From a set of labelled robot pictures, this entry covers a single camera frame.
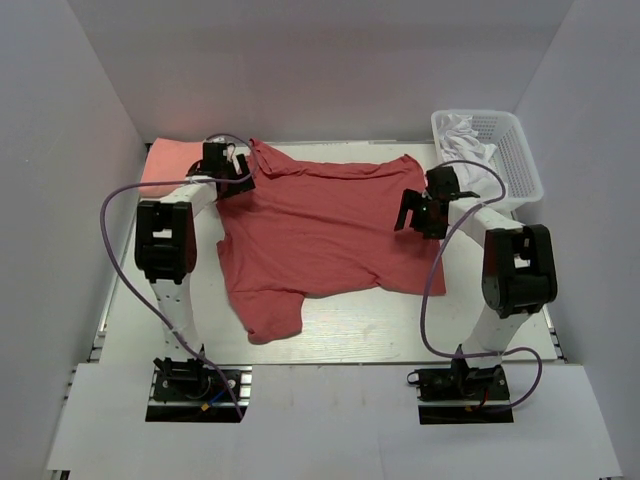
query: white plastic basket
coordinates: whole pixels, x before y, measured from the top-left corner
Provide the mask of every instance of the white plastic basket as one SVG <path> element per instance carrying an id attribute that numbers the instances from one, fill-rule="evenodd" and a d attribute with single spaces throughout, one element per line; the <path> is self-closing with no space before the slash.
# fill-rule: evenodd
<path id="1" fill-rule="evenodd" d="M 478 132 L 481 143 L 493 143 L 498 148 L 490 163 L 507 185 L 507 197 L 492 205 L 500 210 L 514 210 L 519 206 L 537 202 L 544 193 L 538 170 L 533 162 L 529 144 L 518 118 L 509 112 L 496 110 L 438 110 L 431 115 L 431 127 L 436 145 L 438 163 L 442 163 L 442 150 L 437 125 L 443 115 L 473 115 L 471 128 Z"/>

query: red t-shirt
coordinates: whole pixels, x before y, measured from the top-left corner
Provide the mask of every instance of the red t-shirt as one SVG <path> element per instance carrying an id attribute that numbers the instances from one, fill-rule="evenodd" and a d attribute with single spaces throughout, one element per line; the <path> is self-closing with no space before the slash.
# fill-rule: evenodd
<path id="1" fill-rule="evenodd" d="M 403 190 L 424 189 L 418 162 L 408 155 L 380 165 L 300 162 L 253 145 L 255 190 L 217 203 L 220 265 L 252 343 L 300 333 L 307 294 L 375 286 L 422 293 L 438 242 L 393 231 Z M 432 294 L 444 293 L 439 266 Z"/>

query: gray wall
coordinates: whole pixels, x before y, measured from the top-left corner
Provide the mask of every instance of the gray wall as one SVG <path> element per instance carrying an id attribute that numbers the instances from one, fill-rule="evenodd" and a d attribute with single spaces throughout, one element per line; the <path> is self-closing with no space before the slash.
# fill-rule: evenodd
<path id="1" fill-rule="evenodd" d="M 521 216 L 551 229 L 554 321 L 625 478 L 640 478 L 639 113 L 640 3 L 576 0 L 516 109 L 545 187 Z"/>
<path id="2" fill-rule="evenodd" d="M 65 1 L 0 2 L 0 65 L 0 476 L 29 480 L 112 278 L 100 203 L 144 147 Z M 112 210 L 117 245 L 132 200 Z"/>
<path id="3" fill-rule="evenodd" d="M 321 140 L 513 111 L 571 0 L 69 3 L 145 140 Z"/>

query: white cloth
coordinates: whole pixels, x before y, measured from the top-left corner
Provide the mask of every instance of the white cloth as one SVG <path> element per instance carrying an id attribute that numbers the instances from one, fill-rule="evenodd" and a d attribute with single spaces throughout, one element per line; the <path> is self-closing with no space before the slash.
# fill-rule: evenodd
<path id="1" fill-rule="evenodd" d="M 478 162 L 492 170 L 489 163 L 496 151 L 492 143 L 480 143 L 478 132 L 471 128 L 472 115 L 457 115 L 449 113 L 439 119 L 436 125 L 437 135 L 442 150 L 442 160 L 471 160 Z M 500 185 L 486 170 L 473 165 L 452 165 L 458 176 L 460 191 L 473 191 L 483 200 L 488 200 L 500 194 Z"/>

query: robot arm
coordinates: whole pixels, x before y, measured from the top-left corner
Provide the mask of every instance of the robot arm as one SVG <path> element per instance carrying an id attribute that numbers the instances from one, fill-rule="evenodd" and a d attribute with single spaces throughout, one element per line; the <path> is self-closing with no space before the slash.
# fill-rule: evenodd
<path id="1" fill-rule="evenodd" d="M 197 259 L 194 218 L 217 198 L 255 187 L 251 178 L 238 184 L 197 183 L 211 178 L 238 179 L 249 173 L 243 155 L 237 156 L 239 172 L 227 156 L 227 144 L 205 142 L 202 160 L 188 173 L 191 183 L 160 200 L 143 200 L 137 209 L 136 265 L 149 280 L 159 310 L 195 351 L 200 351 L 203 344 L 193 321 L 190 293 L 191 272 Z M 166 358 L 190 358 L 164 324 L 163 330 Z"/>
<path id="2" fill-rule="evenodd" d="M 423 193 L 405 190 L 395 229 L 404 227 L 411 210 L 413 229 L 425 238 L 443 239 L 449 225 L 477 208 L 478 200 L 473 198 L 477 195 L 460 192 L 452 167 L 429 170 L 427 181 Z M 529 317 L 557 295 L 551 237 L 546 227 L 526 226 L 482 207 L 460 229 L 484 250 L 482 292 L 486 305 L 469 338 L 459 345 L 459 358 L 452 360 L 446 380 L 440 382 L 445 396 L 451 399 L 488 390 L 498 379 L 503 385 L 500 354 Z M 493 355 L 465 358 L 483 353 Z M 432 392 L 434 375 L 440 378 L 440 373 L 424 373 L 416 384 Z"/>
<path id="3" fill-rule="evenodd" d="M 476 204 L 477 200 L 468 198 L 451 202 L 449 224 Z M 482 292 L 486 301 L 460 353 L 504 352 L 529 317 L 557 295 L 549 231 L 542 225 L 525 226 L 488 207 L 469 217 L 460 229 L 484 250 Z M 489 369 L 501 361 L 501 356 L 494 356 L 467 359 L 466 363 L 469 368 Z"/>
<path id="4" fill-rule="evenodd" d="M 193 181 L 205 176 L 193 176 Z M 158 201 L 138 204 L 136 264 L 145 272 L 155 293 L 158 309 L 173 323 L 195 351 L 202 342 L 193 321 L 190 281 L 197 251 L 194 218 L 216 200 L 213 184 L 183 185 Z M 189 358 L 169 328 L 162 324 L 165 356 Z"/>

